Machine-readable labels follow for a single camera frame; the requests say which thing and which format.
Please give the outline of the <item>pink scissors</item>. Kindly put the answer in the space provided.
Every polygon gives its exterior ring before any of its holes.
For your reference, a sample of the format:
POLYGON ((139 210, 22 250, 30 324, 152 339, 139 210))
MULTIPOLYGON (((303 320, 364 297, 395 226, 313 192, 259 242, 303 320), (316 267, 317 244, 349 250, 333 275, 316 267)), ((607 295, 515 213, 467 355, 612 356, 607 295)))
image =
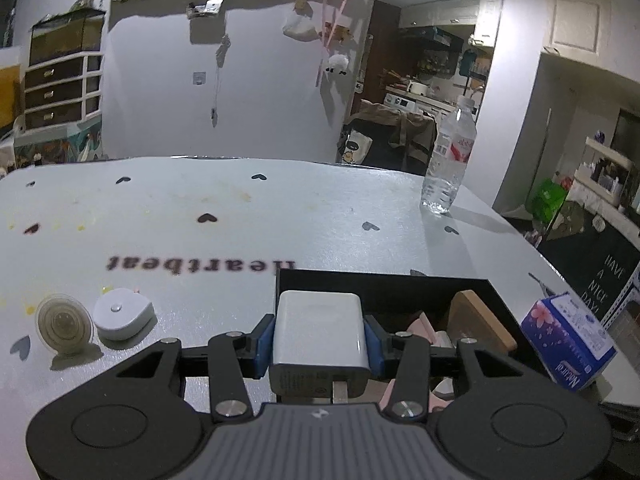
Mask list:
POLYGON ((442 411, 452 400, 452 385, 448 396, 432 393, 431 350, 438 343, 436 332, 424 312, 413 321, 407 337, 399 337, 405 344, 394 379, 388 383, 378 407, 382 412, 403 420, 417 420, 427 414, 442 411))

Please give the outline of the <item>black storage box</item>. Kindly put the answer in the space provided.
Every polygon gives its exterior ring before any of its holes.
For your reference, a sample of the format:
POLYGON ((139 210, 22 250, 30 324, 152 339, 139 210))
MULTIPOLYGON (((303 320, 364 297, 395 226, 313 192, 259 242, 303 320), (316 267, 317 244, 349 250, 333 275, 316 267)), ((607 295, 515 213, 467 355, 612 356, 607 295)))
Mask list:
POLYGON ((277 277, 269 379, 281 398, 322 398, 371 379, 392 392, 386 417, 457 415, 485 424, 556 413, 562 391, 541 373, 512 315, 484 281, 317 270, 277 277), (454 400, 436 408, 439 379, 454 400))

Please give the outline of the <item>carved wooden square block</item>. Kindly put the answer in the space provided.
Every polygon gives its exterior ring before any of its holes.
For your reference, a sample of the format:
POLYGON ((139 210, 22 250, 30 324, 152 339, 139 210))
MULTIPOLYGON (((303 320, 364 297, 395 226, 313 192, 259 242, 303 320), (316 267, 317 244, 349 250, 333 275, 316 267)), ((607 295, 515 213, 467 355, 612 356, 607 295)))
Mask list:
POLYGON ((451 341, 471 338, 503 354, 518 348, 514 337, 472 290, 462 290, 452 298, 446 332, 451 341))

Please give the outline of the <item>white power adapter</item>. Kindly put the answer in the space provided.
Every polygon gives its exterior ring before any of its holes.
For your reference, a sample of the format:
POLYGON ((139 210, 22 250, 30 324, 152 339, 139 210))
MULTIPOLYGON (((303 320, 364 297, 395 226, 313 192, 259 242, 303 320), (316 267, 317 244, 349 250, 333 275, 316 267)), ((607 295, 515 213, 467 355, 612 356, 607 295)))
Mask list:
POLYGON ((329 399, 344 382, 349 399, 371 376, 360 298, 351 292, 287 290, 274 324, 270 387, 282 398, 329 399))

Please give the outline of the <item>white tape measure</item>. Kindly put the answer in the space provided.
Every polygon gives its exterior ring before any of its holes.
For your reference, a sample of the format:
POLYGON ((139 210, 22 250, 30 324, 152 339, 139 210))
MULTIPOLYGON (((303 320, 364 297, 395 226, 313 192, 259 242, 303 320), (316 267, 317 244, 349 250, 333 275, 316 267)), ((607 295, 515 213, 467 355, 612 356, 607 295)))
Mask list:
POLYGON ((154 315, 149 298, 131 289, 115 288, 96 300, 92 319, 101 338, 122 341, 140 333, 154 315))

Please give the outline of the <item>blue tissue pack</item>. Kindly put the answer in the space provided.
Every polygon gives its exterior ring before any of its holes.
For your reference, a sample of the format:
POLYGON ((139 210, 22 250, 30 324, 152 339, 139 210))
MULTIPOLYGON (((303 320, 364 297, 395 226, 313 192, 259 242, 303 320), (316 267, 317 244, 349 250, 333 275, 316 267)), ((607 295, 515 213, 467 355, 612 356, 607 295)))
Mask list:
POLYGON ((590 386, 617 353, 600 322, 568 292, 536 301, 521 330, 551 379, 570 391, 590 386))

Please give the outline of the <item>clear plastic water bottle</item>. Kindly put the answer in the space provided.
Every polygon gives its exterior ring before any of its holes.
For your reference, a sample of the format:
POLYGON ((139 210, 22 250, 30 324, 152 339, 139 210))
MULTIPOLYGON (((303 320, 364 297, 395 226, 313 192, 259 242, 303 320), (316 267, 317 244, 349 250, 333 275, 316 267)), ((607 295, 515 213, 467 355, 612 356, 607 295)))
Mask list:
POLYGON ((477 137, 475 102, 458 96, 456 108, 437 127, 434 150, 421 192, 421 205, 433 214, 450 211, 462 183, 477 137))

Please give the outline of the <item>green shopping bag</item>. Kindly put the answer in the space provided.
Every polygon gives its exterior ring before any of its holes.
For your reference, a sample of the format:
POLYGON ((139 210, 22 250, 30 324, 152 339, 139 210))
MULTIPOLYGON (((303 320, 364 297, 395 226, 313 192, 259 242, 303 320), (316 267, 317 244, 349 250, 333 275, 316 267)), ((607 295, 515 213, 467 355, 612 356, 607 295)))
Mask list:
POLYGON ((562 207, 567 190, 562 185, 546 179, 530 202, 530 213, 540 223, 548 224, 562 207))

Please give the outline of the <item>small white plush sheep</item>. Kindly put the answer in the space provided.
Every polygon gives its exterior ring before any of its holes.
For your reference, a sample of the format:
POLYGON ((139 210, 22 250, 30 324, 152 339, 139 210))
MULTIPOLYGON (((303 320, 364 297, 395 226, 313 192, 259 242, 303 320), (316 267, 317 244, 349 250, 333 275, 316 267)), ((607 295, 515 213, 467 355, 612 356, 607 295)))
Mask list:
POLYGON ((349 58, 346 54, 335 53, 328 57, 324 71, 329 75, 345 76, 348 73, 349 58))

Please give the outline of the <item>white drawer unit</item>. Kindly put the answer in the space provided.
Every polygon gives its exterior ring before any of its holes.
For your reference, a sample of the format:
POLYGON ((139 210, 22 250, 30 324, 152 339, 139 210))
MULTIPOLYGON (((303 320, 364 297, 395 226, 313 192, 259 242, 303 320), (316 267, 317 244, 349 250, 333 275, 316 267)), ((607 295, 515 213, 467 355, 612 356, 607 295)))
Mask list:
POLYGON ((26 130, 84 122, 101 113, 103 54, 79 52, 29 66, 24 77, 26 130))

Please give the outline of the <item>white hanging bag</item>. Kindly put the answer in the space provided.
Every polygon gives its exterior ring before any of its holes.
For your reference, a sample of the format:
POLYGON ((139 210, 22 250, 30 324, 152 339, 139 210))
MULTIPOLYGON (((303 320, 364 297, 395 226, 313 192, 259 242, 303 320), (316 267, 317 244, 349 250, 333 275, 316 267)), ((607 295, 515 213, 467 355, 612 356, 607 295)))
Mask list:
POLYGON ((309 42, 318 38, 318 30, 314 27, 311 18, 305 14, 292 11, 288 14, 283 27, 282 34, 296 41, 309 42))

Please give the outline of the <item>glass fish tank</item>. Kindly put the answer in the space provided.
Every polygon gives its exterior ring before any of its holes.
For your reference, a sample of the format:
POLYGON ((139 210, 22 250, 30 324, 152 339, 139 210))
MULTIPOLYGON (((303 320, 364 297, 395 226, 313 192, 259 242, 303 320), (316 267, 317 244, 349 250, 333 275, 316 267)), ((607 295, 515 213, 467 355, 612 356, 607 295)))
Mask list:
POLYGON ((106 12, 82 8, 41 20, 30 31, 30 66, 79 52, 101 50, 106 12))

